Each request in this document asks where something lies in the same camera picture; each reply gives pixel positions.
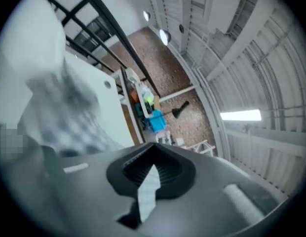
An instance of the ceiling light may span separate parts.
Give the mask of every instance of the ceiling light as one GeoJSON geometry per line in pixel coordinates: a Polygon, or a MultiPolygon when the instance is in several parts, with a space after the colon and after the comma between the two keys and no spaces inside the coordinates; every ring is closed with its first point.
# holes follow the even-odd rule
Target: ceiling light
{"type": "Polygon", "coordinates": [[[159,36],[163,42],[164,45],[168,45],[168,43],[171,41],[171,35],[166,30],[159,30],[159,36]]]}
{"type": "Polygon", "coordinates": [[[144,16],[146,21],[149,21],[149,19],[151,17],[151,15],[147,11],[143,11],[143,16],[144,16]]]}
{"type": "Polygon", "coordinates": [[[262,120],[260,110],[220,113],[220,115],[221,115],[222,120],[237,120],[237,121],[261,121],[262,120]]]}

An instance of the metal panel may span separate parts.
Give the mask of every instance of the metal panel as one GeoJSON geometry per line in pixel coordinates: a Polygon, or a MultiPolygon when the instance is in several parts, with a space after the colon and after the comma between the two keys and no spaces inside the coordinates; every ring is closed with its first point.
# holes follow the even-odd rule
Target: metal panel
{"type": "Polygon", "coordinates": [[[155,14],[159,21],[159,26],[162,29],[168,29],[167,17],[165,17],[166,11],[163,0],[155,0],[153,3],[155,14]]]}
{"type": "Polygon", "coordinates": [[[191,0],[179,0],[181,7],[181,23],[185,28],[184,32],[181,34],[181,41],[179,46],[179,52],[185,53],[188,43],[188,34],[189,31],[187,28],[190,27],[191,23],[191,0]]]}
{"type": "Polygon", "coordinates": [[[181,42],[181,33],[179,31],[179,22],[182,18],[182,11],[179,0],[162,0],[163,7],[165,10],[168,31],[172,36],[172,40],[175,42],[176,46],[179,47],[181,42]]]}
{"type": "Polygon", "coordinates": [[[238,9],[240,0],[212,0],[211,12],[208,20],[208,29],[214,33],[219,29],[226,34],[234,15],[238,9]]]}
{"type": "MultiPolygon", "coordinates": [[[[204,91],[211,90],[215,101],[208,110],[217,117],[224,111],[261,110],[257,134],[219,133],[222,142],[227,137],[232,162],[282,201],[306,177],[306,145],[298,143],[306,141],[306,35],[282,0],[241,0],[230,33],[209,34],[205,4],[212,2],[191,0],[183,57],[198,71],[204,91]]],[[[171,3],[165,6],[172,11],[171,3]]]]}
{"type": "Polygon", "coordinates": [[[162,27],[160,17],[159,15],[157,15],[158,8],[157,8],[156,0],[150,0],[150,4],[151,4],[151,8],[149,12],[152,12],[152,16],[154,17],[154,20],[155,20],[154,22],[156,23],[158,27],[162,27]]]}

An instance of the blue container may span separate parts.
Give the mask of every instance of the blue container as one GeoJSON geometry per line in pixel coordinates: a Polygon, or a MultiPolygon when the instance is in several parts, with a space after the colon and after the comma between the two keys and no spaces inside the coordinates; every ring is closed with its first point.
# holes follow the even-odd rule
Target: blue container
{"type": "Polygon", "coordinates": [[[144,113],[142,112],[141,104],[140,103],[135,103],[135,110],[137,112],[137,115],[139,118],[144,117],[144,113]]]}
{"type": "Polygon", "coordinates": [[[162,116],[163,113],[160,110],[154,110],[152,112],[153,117],[148,118],[152,126],[153,132],[159,132],[166,129],[166,121],[162,116]]]}

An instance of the gray surface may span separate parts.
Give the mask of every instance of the gray surface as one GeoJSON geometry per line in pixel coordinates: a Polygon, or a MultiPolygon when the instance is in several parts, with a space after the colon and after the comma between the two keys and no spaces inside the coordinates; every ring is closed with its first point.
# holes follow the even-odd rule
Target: gray surface
{"type": "Polygon", "coordinates": [[[270,208],[276,207],[276,202],[263,188],[224,163],[177,149],[178,154],[194,162],[197,172],[195,185],[178,199],[157,201],[156,208],[139,227],[139,232],[156,237],[225,236],[247,227],[245,220],[222,191],[231,183],[243,189],[248,188],[246,191],[252,190],[254,202],[259,203],[263,199],[272,204],[270,208]]]}
{"type": "MultiPolygon", "coordinates": [[[[262,211],[276,207],[277,203],[263,188],[231,167],[215,158],[176,149],[177,153],[194,162],[197,170],[195,185],[178,199],[157,201],[156,208],[138,232],[153,237],[224,236],[246,228],[248,224],[223,193],[223,188],[231,183],[236,183],[262,211]]],[[[132,202],[115,195],[105,177],[105,166],[115,157],[98,154],[62,159],[64,166],[81,162],[90,165],[88,169],[69,174],[70,183],[80,190],[84,200],[92,201],[94,207],[105,211],[112,220],[128,211],[132,202]]]]}
{"type": "Polygon", "coordinates": [[[134,200],[116,194],[106,178],[107,166],[130,148],[108,154],[55,158],[47,161],[50,164],[47,170],[43,167],[42,152],[33,151],[3,173],[17,202],[33,219],[74,236],[198,237],[238,232],[248,225],[222,191],[231,183],[236,183],[262,211],[275,208],[276,202],[264,189],[215,158],[164,147],[176,149],[194,162],[195,184],[177,199],[157,201],[156,208],[136,231],[116,222],[129,211],[134,200]],[[69,174],[62,170],[83,162],[89,167],[69,174]]]}

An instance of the handrail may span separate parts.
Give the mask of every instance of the handrail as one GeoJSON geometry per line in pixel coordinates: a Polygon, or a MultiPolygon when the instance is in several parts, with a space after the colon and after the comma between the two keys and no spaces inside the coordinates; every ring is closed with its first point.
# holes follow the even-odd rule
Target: handrail
{"type": "MultiPolygon", "coordinates": [[[[122,43],[122,45],[125,47],[125,49],[127,50],[127,52],[130,54],[130,56],[133,58],[133,60],[135,61],[135,63],[138,65],[138,67],[140,68],[140,70],[142,71],[142,73],[144,74],[145,78],[141,79],[141,81],[145,81],[148,80],[149,83],[151,84],[151,86],[153,87],[153,89],[155,90],[155,92],[157,93],[158,96],[160,96],[155,84],[153,83],[153,80],[151,78],[151,76],[149,75],[147,69],[145,68],[142,60],[140,59],[139,55],[137,54],[136,50],[134,49],[134,47],[132,46],[131,42],[129,41],[129,39],[127,38],[127,36],[125,35],[125,33],[123,32],[123,30],[121,29],[120,25],[117,23],[117,21],[115,20],[115,18],[113,17],[113,15],[110,13],[110,11],[108,10],[108,8],[105,6],[105,4],[102,2],[102,0],[82,0],[78,5],[76,5],[74,7],[74,9],[72,9],[71,11],[66,10],[58,1],[56,0],[48,0],[49,2],[53,3],[58,9],[60,9],[61,11],[63,11],[66,15],[65,19],[62,21],[63,26],[70,20],[72,19],[75,23],[77,23],[83,31],[85,31],[87,34],[90,35],[91,38],[95,39],[96,42],[98,42],[118,63],[120,63],[120,65],[126,69],[127,66],[117,57],[117,55],[115,53],[113,53],[107,46],[106,44],[95,34],[93,33],[91,30],[89,30],[87,28],[86,25],[84,25],[77,17],[76,17],[76,13],[83,7],[85,6],[87,3],[90,3],[92,5],[92,7],[94,7],[94,9],[97,11],[97,13],[102,17],[102,19],[106,22],[106,24],[108,25],[109,29],[115,33],[115,35],[117,35],[118,39],[120,40],[120,42],[122,43]]],[[[102,61],[100,61],[99,59],[95,59],[95,56],[91,54],[91,52],[89,52],[88,50],[86,50],[83,46],[79,45],[78,43],[74,42],[74,40],[70,39],[67,36],[67,40],[68,42],[70,42],[72,45],[74,45],[78,50],[80,50],[80,52],[82,52],[85,55],[89,55],[91,58],[93,58],[96,63],[100,63],[101,65],[103,65],[104,67],[106,67],[107,69],[109,69],[111,72],[113,72],[113,70],[105,63],[103,63],[102,61]]]]}
{"type": "Polygon", "coordinates": [[[160,94],[155,86],[155,84],[152,81],[151,76],[149,75],[147,69],[145,68],[142,60],[140,59],[138,53],[132,46],[131,42],[129,41],[128,37],[123,32],[122,28],[116,21],[116,19],[113,17],[113,15],[110,13],[108,8],[105,6],[102,0],[87,0],[92,7],[97,11],[97,13],[104,19],[104,21],[108,24],[108,26],[111,28],[111,30],[117,35],[118,39],[122,43],[122,45],[125,47],[125,49],[128,51],[128,53],[131,55],[135,63],[138,65],[144,76],[148,79],[149,83],[151,84],[154,91],[157,93],[157,95],[160,97],[160,94]]]}

